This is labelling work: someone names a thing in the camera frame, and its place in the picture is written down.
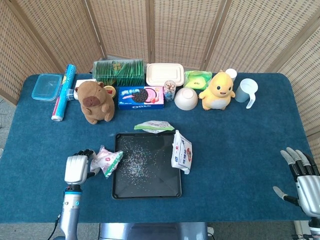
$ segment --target white cup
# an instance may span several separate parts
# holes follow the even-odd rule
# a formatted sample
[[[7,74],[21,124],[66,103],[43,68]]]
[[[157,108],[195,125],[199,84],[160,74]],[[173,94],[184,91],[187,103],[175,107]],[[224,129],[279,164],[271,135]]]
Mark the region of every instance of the white cup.
[[[258,84],[250,78],[245,78],[240,82],[240,86],[235,92],[234,99],[239,103],[243,103],[250,98],[250,101],[246,106],[246,109],[249,109],[256,100],[256,91],[258,91]]]
[[[230,76],[230,78],[232,79],[232,82],[235,81],[235,79],[237,77],[237,71],[236,70],[234,70],[232,68],[228,68],[227,70],[225,70],[225,73]]]

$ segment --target blue lid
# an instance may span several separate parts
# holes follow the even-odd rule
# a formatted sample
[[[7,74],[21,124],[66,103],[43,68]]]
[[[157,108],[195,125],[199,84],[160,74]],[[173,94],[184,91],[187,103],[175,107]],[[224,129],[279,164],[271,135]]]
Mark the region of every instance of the blue lid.
[[[62,75],[40,74],[32,91],[32,98],[42,101],[54,101],[57,98]]]

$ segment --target white takeout container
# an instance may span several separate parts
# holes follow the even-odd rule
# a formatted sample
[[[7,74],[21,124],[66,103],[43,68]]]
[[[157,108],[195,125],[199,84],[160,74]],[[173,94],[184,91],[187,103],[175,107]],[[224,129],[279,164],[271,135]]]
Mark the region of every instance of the white takeout container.
[[[150,63],[146,65],[146,83],[149,86],[163,86],[167,80],[182,86],[185,82],[184,67],[178,63]]]

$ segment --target blue table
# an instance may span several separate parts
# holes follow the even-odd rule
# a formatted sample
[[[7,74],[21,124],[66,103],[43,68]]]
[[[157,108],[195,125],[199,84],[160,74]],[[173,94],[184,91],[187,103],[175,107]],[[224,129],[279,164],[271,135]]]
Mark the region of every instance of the blue table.
[[[234,99],[225,111],[182,111],[174,102],[161,110],[116,109],[111,122],[89,124],[78,101],[68,102],[62,122],[51,120],[54,103],[33,100],[37,75],[26,79],[0,161],[0,223],[54,222],[62,209],[66,159],[81,149],[114,148],[118,132],[134,125],[170,122],[192,142],[189,175],[182,174],[182,197],[123,199],[111,197],[112,178],[100,173],[83,184],[79,221],[83,223],[154,223],[279,221],[307,219],[273,192],[279,186],[296,195],[280,150],[290,146],[311,153],[289,80],[279,73],[239,73],[256,80],[251,109]],[[77,74],[75,79],[88,79]]]

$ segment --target robotic hand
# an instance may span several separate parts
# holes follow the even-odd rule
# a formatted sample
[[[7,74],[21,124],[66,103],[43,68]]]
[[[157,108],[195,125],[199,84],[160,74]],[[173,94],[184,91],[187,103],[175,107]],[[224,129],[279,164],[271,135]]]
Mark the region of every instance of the robotic hand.
[[[281,150],[281,155],[289,165],[295,181],[298,198],[289,196],[277,186],[273,187],[275,193],[283,200],[300,206],[309,217],[310,232],[313,239],[320,239],[320,173],[312,157],[290,147]]]
[[[95,176],[95,172],[88,172],[89,160],[96,156],[95,152],[86,149],[79,151],[66,160],[64,181],[68,186],[64,190],[64,200],[61,212],[60,228],[65,236],[58,236],[54,240],[77,240],[77,228],[79,220],[80,202],[82,190],[80,185],[88,178]],[[48,240],[52,237],[58,224],[60,216],[55,221],[54,230]]]

